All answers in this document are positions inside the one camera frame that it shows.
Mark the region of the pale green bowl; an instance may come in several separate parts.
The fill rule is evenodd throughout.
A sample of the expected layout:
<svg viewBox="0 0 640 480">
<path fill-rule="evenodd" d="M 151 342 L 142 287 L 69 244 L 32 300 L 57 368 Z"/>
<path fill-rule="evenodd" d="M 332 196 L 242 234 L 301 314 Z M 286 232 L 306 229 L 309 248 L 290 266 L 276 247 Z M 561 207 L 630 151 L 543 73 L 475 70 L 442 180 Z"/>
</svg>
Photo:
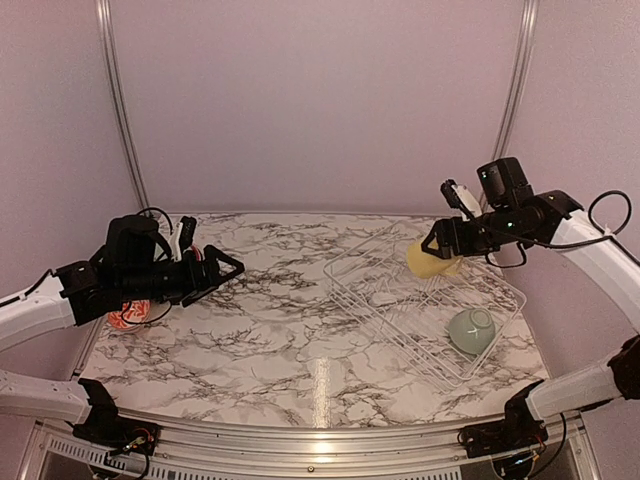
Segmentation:
<svg viewBox="0 0 640 480">
<path fill-rule="evenodd" d="M 482 308 L 470 308 L 454 315 L 447 331 L 453 345 L 461 352 L 480 355 L 496 335 L 496 325 L 491 313 Z"/>
</svg>

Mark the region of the white red patterned bowl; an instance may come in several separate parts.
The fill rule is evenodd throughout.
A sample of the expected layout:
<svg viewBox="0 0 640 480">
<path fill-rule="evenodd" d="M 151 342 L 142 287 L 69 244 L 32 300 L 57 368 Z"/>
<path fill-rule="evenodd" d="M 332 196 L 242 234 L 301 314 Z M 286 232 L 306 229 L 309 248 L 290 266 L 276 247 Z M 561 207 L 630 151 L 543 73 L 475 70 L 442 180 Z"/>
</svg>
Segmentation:
<svg viewBox="0 0 640 480">
<path fill-rule="evenodd" d="M 124 303 L 120 311 L 110 312 L 107 322 L 118 332 L 130 333 L 141 328 L 150 319 L 150 314 L 149 300 L 135 300 Z"/>
</svg>

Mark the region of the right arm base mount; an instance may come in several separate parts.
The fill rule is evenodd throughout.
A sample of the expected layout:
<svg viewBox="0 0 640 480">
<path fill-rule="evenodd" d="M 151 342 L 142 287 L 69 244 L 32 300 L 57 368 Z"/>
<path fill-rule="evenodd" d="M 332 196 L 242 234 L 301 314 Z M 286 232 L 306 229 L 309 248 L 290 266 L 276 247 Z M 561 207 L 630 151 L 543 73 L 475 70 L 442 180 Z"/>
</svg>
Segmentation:
<svg viewBox="0 0 640 480">
<path fill-rule="evenodd" d="M 541 446 L 548 440 L 544 422 L 535 420 L 526 404 L 531 391 L 541 383 L 542 380 L 536 381 L 512 396 L 505 403 L 501 420 L 467 425 L 459 430 L 457 441 L 468 458 Z"/>
</svg>

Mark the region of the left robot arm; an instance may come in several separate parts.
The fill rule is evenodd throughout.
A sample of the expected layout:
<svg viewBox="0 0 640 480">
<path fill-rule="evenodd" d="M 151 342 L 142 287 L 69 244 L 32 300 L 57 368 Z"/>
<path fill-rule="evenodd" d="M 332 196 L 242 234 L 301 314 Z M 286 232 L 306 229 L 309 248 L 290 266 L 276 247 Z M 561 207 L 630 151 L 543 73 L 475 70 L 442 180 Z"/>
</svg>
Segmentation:
<svg viewBox="0 0 640 480">
<path fill-rule="evenodd" d="M 170 237 L 144 214 L 113 219 L 105 244 L 86 261 L 46 271 L 35 284 L 1 301 L 1 348 L 81 327 L 135 301 L 190 306 L 245 271 L 244 264 L 207 245 L 192 248 L 196 220 L 185 217 Z M 4 371 L 4 414 L 86 423 L 106 445 L 125 438 L 126 423 L 94 380 L 56 382 Z"/>
</svg>

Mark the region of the red teal floral plate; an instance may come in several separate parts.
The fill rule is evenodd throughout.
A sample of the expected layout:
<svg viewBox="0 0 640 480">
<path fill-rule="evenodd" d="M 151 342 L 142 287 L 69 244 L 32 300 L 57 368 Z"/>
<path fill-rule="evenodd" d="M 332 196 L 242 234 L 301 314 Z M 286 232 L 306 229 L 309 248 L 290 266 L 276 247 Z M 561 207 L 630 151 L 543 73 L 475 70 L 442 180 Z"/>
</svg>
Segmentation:
<svg viewBox="0 0 640 480">
<path fill-rule="evenodd" d="M 196 255 L 196 258 L 198 260 L 203 260 L 204 259 L 204 254 L 203 252 L 195 245 L 191 246 L 191 250 L 194 252 L 194 254 Z"/>
</svg>

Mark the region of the yellow mug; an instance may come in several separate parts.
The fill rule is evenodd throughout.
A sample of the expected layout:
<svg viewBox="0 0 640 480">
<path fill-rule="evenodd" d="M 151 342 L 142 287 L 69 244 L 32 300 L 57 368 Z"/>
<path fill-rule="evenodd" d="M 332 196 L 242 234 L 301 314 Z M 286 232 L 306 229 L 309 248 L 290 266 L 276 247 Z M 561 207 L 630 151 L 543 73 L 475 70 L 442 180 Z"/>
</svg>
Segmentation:
<svg viewBox="0 0 640 480">
<path fill-rule="evenodd" d="M 413 275 L 419 279 L 430 279 L 437 275 L 454 275 L 458 272 L 461 257 L 440 259 L 423 252 L 420 242 L 412 243 L 407 250 L 407 265 Z"/>
</svg>

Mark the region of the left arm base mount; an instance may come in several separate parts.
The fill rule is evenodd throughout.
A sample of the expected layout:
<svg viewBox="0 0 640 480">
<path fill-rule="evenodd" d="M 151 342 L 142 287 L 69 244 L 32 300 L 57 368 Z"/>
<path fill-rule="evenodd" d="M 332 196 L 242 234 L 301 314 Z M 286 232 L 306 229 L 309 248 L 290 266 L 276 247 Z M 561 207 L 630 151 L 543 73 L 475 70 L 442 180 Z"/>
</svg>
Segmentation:
<svg viewBox="0 0 640 480">
<path fill-rule="evenodd" d="M 156 449 L 160 426 L 120 415 L 115 401 L 97 380 L 80 379 L 79 385 L 88 396 L 89 413 L 83 423 L 68 425 L 77 438 L 109 447 L 109 457 L 138 453 L 145 465 L 137 479 L 145 479 L 150 471 L 151 457 Z"/>
</svg>

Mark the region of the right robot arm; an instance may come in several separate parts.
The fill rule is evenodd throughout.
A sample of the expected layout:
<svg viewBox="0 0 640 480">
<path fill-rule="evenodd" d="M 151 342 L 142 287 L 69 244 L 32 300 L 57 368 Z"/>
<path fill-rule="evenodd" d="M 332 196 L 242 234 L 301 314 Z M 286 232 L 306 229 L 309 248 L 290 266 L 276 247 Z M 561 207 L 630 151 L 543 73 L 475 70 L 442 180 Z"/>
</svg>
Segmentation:
<svg viewBox="0 0 640 480">
<path fill-rule="evenodd" d="M 421 241 L 420 251 L 432 258 L 487 257 L 507 244 L 520 250 L 533 246 L 563 255 L 586 274 L 639 327 L 639 261 L 614 231 L 596 224 L 563 191 L 537 194 L 514 157 L 478 168 L 477 175 L 491 212 L 472 210 L 475 199 L 453 180 L 441 192 L 460 216 L 438 220 Z M 555 379 L 543 381 L 512 399 L 495 438 L 515 448 L 529 437 L 534 422 L 571 410 L 592 409 L 612 400 L 639 397 L 639 339 L 632 337 L 603 360 Z"/>
</svg>

